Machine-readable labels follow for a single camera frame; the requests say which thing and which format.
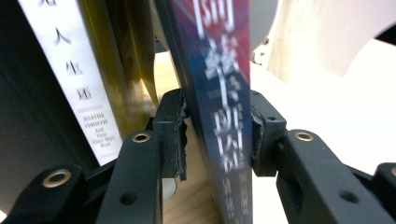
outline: book spine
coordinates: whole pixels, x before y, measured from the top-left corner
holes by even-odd
[[[179,75],[189,83],[183,89],[215,199],[225,223],[252,223],[249,2],[169,1],[187,61]]]
[[[122,144],[78,1],[19,0],[99,164]]]

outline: white book spine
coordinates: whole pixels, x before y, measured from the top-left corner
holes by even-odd
[[[19,3],[99,164],[116,159],[122,140],[78,1]]]

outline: wooden surface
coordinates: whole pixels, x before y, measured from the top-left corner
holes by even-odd
[[[167,91],[179,88],[167,52],[156,55],[154,74],[160,99]],[[177,179],[176,194],[163,203],[163,223],[221,223],[191,122],[188,119],[186,123],[187,181],[180,182]]]

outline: black mechanical arm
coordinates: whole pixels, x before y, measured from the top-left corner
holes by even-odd
[[[251,102],[252,167],[257,176],[277,174],[289,223],[395,223],[396,163],[367,175],[341,163],[316,134],[287,131],[258,92]],[[147,129],[125,138],[116,161],[87,177],[74,165],[44,171],[3,223],[162,223],[162,177],[186,179],[184,118],[181,91],[166,93]]]

